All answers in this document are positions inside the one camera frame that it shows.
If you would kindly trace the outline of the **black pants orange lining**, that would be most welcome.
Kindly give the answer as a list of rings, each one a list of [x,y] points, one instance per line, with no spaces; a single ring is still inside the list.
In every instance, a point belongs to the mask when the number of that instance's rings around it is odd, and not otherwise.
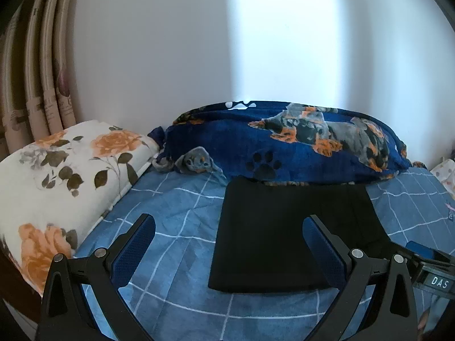
[[[363,185],[269,186],[238,176],[227,185],[208,286],[234,293],[328,288],[303,237],[316,215],[350,249],[386,254],[390,238]]]

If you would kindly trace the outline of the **blue grid bed sheet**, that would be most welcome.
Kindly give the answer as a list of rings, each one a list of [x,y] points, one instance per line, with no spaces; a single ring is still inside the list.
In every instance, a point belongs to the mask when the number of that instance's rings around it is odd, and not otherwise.
[[[120,294],[155,340],[303,340],[336,290],[232,295],[208,280],[225,188],[207,175],[147,171],[77,250],[108,247],[143,214],[156,235]],[[425,169],[367,186],[389,237],[454,252],[454,200]]]

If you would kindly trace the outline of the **white pink patterned cloth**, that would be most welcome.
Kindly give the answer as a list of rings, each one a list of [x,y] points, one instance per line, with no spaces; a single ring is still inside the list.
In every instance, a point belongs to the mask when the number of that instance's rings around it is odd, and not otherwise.
[[[455,199],[455,162],[445,159],[430,172],[439,180],[447,192]]]

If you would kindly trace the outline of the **white floral pillow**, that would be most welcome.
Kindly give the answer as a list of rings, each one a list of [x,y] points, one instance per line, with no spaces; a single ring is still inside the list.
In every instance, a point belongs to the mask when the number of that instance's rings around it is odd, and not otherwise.
[[[38,294],[54,255],[72,258],[158,151],[148,136],[91,120],[1,161],[1,247]]]

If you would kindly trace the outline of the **navy dog print blanket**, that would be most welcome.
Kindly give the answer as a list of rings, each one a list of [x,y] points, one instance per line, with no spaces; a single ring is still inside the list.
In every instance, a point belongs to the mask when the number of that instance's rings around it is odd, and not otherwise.
[[[370,183],[413,166],[406,145],[370,115],[295,102],[220,102],[187,111],[149,136],[154,165],[271,184]]]

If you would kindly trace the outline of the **beige patterned curtain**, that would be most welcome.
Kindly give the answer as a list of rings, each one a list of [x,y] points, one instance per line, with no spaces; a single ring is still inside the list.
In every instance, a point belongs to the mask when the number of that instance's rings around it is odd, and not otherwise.
[[[72,0],[1,0],[1,157],[76,124],[67,32]]]

